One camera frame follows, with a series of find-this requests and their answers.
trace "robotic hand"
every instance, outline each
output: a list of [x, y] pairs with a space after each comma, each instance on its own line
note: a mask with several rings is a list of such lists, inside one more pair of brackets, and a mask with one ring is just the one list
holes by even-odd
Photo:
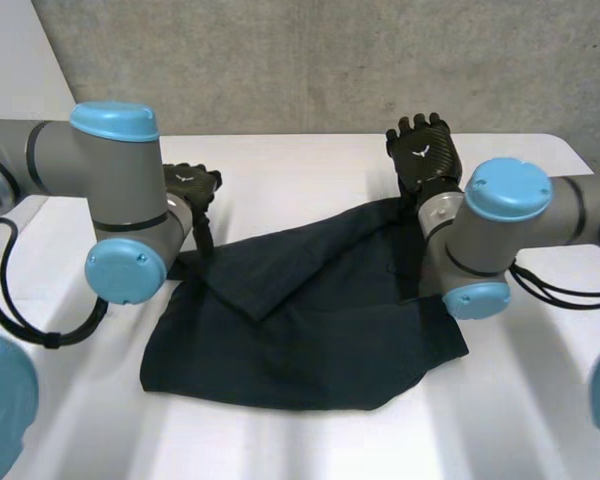
[[[558, 245], [600, 246], [600, 176], [549, 178], [535, 165], [494, 158], [480, 165], [464, 194], [462, 168], [437, 114], [399, 122], [400, 136], [387, 132], [387, 152], [399, 177], [400, 191], [418, 210], [427, 241], [421, 295], [442, 295], [457, 319], [482, 319], [503, 311], [512, 277], [527, 292], [551, 305], [576, 310], [598, 304], [566, 302], [551, 292], [600, 298], [600, 292], [554, 287], [515, 264], [521, 249]], [[523, 280], [535, 284], [531, 289]], [[600, 429], [600, 359], [591, 378], [592, 418]]]

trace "concrete wall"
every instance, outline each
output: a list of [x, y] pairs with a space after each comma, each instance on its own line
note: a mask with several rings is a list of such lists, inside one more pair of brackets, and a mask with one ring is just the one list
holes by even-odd
[[167, 134], [547, 132], [600, 167], [600, 0], [33, 0], [78, 101]]

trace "black cable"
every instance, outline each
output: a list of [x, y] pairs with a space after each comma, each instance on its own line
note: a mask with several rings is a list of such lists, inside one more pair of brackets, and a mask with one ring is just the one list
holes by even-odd
[[5, 303], [16, 318], [17, 322], [19, 322], [16, 323], [16, 321], [9, 318], [4, 313], [2, 308], [0, 308], [0, 325], [6, 331], [20, 340], [38, 345], [44, 345], [46, 348], [52, 349], [66, 345], [74, 345], [88, 338], [96, 330], [96, 328], [98, 328], [98, 325], [107, 313], [109, 304], [102, 298], [98, 297], [93, 311], [87, 320], [80, 327], [66, 334], [60, 334], [58, 332], [44, 333], [31, 325], [31, 323], [29, 323], [20, 314], [13, 302], [7, 282], [9, 258], [11, 257], [11, 253], [13, 252], [13, 248], [15, 247], [18, 239], [18, 227], [14, 222], [6, 218], [0, 218], [0, 224], [8, 226], [10, 229], [9, 239], [7, 240], [7, 245], [0, 261], [0, 287], [5, 299]]
[[553, 290], [556, 293], [562, 293], [564, 295], [571, 295], [574, 297], [600, 298], [600, 292], [580, 292], [577, 290], [567, 290], [566, 288], [560, 288], [560, 287], [551, 285], [550, 283], [547, 283], [544, 280], [540, 279], [536, 274], [534, 274], [530, 270], [527, 270], [526, 268], [519, 266], [515, 262], [513, 263], [513, 265], [511, 265], [511, 269], [515, 270], [521, 277], [526, 278], [530, 282], [532, 282], [538, 286], [543, 286], [544, 288], [546, 288], [548, 290]]
[[[561, 300], [550, 293], [550, 291], [556, 293], [562, 293], [566, 295], [578, 296], [578, 297], [588, 297], [588, 298], [600, 298], [600, 292], [578, 292], [575, 290], [567, 290], [564, 288], [559, 288], [550, 283], [541, 280], [537, 275], [526, 268], [522, 268], [516, 264], [514, 261], [513, 265], [509, 268], [509, 272], [513, 279], [520, 285], [527, 293], [533, 295], [538, 300], [542, 300], [549, 305], [553, 305], [554, 307], [564, 308], [567, 310], [599, 310], [600, 303], [594, 303], [590, 305], [583, 305], [578, 303], [567, 302], [565, 300]], [[534, 285], [541, 293], [533, 290], [526, 282]]]

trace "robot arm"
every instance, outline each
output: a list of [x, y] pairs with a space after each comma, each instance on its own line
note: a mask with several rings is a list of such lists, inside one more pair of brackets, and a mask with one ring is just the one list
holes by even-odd
[[106, 301], [142, 303], [192, 227], [187, 202], [167, 194], [158, 138], [154, 112], [138, 104], [81, 104], [68, 122], [0, 120], [0, 215], [28, 195], [86, 198], [89, 285]]
[[438, 194], [418, 216], [429, 240], [433, 285], [449, 313], [485, 318], [507, 307], [504, 273], [519, 250], [600, 246], [600, 176], [549, 178], [534, 165], [497, 158], [476, 169], [464, 195]]
[[458, 319], [495, 315], [510, 302], [505, 272], [521, 249], [600, 246], [600, 176], [549, 178], [512, 158], [480, 165], [464, 193], [446, 123], [432, 114], [387, 132], [403, 196], [427, 240], [422, 295], [441, 294]]

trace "light blue robot base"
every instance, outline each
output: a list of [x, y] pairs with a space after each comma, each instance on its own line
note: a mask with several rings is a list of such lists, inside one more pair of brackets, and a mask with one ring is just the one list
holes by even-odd
[[0, 479], [22, 452], [22, 437], [38, 411], [38, 379], [29, 357], [0, 337]]

